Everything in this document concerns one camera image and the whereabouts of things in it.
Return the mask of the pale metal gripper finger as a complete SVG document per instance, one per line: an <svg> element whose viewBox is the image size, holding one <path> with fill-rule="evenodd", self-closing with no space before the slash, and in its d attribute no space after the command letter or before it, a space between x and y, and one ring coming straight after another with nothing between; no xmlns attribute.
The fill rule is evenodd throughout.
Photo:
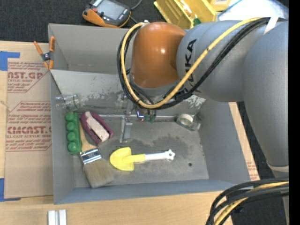
<svg viewBox="0 0 300 225"><path fill-rule="evenodd" d="M133 123L130 118L124 117L121 119L120 142L125 143L131 137Z"/></svg>
<svg viewBox="0 0 300 225"><path fill-rule="evenodd" d="M116 100L114 102L114 108L119 113L124 113L127 109L128 99L125 95L117 95Z"/></svg>

